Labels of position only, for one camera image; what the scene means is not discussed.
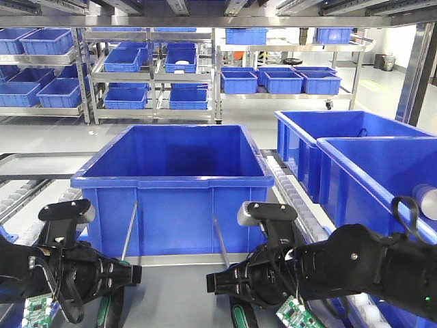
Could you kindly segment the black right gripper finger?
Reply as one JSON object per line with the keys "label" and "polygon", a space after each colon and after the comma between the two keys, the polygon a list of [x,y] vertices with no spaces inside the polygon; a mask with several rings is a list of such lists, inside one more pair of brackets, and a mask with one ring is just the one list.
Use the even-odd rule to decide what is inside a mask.
{"label": "black right gripper finger", "polygon": [[228,269],[206,275],[206,289],[215,295],[246,297],[246,267],[233,264]]}

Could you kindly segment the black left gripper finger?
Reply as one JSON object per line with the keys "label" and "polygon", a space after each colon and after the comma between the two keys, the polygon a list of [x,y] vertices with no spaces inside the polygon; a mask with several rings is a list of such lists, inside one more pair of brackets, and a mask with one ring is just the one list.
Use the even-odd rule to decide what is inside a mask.
{"label": "black left gripper finger", "polygon": [[137,286],[142,279],[142,266],[120,261],[111,267],[111,279],[117,286]]}

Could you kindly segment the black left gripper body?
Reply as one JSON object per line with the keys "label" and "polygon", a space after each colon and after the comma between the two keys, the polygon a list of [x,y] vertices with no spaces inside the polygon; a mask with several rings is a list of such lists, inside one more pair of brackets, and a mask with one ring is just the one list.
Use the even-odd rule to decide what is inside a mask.
{"label": "black left gripper body", "polygon": [[61,293],[65,298],[72,298],[67,287],[68,275],[72,275],[74,287],[85,303],[115,294],[115,278],[110,272],[115,268],[115,260],[103,256],[90,243],[79,241],[67,249],[45,247],[44,254],[52,273],[61,280]]}

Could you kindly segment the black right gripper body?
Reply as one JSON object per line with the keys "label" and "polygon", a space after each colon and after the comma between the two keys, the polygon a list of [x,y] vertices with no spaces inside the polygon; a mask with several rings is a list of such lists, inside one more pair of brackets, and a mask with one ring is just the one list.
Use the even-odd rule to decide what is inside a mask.
{"label": "black right gripper body", "polygon": [[235,298],[263,308],[281,305],[298,289],[296,275],[286,256],[293,250],[285,245],[259,250],[235,266]]}

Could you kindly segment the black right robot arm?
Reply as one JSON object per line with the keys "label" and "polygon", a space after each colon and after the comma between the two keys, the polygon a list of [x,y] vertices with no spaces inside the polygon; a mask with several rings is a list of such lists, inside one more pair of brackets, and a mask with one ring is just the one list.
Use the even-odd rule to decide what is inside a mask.
{"label": "black right robot arm", "polygon": [[317,243],[261,245],[250,258],[208,274],[206,288],[263,308],[290,295],[310,301],[366,293],[436,321],[436,246],[343,225]]}

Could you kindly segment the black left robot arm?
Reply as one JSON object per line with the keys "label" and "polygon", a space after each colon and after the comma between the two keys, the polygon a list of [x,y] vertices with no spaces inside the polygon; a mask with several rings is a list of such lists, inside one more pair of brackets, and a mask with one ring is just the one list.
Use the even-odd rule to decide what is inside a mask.
{"label": "black left robot arm", "polygon": [[26,298],[59,292],[73,299],[73,286],[83,303],[141,283],[142,268],[108,258],[77,242],[73,247],[24,246],[1,238],[1,302],[20,303]]}

